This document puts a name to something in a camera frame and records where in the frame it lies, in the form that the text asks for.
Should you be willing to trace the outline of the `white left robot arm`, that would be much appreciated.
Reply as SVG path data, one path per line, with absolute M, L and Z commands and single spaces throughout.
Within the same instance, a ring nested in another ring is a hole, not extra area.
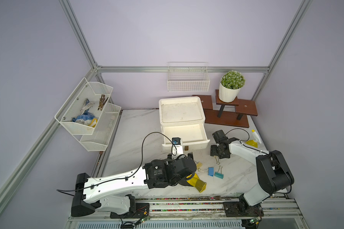
M 71 216 L 83 217 L 97 210 L 118 215 L 136 212 L 135 197 L 130 191 L 136 189 L 164 189 L 179 182 L 192 179 L 197 170 L 193 153 L 180 154 L 177 158 L 155 159 L 140 169 L 108 177 L 90 177 L 78 174 Z

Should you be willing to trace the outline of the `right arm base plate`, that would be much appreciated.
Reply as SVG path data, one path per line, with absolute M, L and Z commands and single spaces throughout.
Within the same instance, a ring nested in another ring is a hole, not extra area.
M 227 217 L 262 217 L 263 211 L 260 204 L 249 206 L 244 202 L 224 202 L 223 207 Z

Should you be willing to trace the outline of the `white plastic drawer cabinet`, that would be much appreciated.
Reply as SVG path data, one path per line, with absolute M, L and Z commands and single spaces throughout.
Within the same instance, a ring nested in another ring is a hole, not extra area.
M 189 150 L 208 147 L 204 124 L 205 115 L 198 96 L 161 99 L 159 101 L 161 132 L 165 135 L 162 148 L 171 151 L 173 137 L 181 139 L 181 145 Z

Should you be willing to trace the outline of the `blue binder clip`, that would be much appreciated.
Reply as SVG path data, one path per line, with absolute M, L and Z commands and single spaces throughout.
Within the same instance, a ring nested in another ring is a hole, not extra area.
M 198 169 L 199 172 L 204 172 L 207 173 L 209 176 L 213 177 L 215 172 L 214 172 L 214 167 L 208 167 L 207 169 Z

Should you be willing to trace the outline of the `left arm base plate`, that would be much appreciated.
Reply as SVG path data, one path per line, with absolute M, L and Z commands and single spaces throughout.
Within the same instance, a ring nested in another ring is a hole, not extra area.
M 111 219 L 140 219 L 149 215 L 150 204 L 149 203 L 136 203 L 135 207 L 130 208 L 129 212 L 118 215 L 111 213 Z

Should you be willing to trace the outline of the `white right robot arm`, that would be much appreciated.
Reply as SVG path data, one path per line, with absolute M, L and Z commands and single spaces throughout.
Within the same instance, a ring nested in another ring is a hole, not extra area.
M 214 132 L 212 136 L 216 144 L 211 146 L 210 156 L 225 159 L 236 155 L 256 166 L 258 183 L 239 197 L 239 207 L 242 210 L 256 207 L 274 194 L 290 193 L 281 192 L 292 187 L 294 177 L 280 151 L 251 147 L 238 138 L 228 138 L 223 130 Z

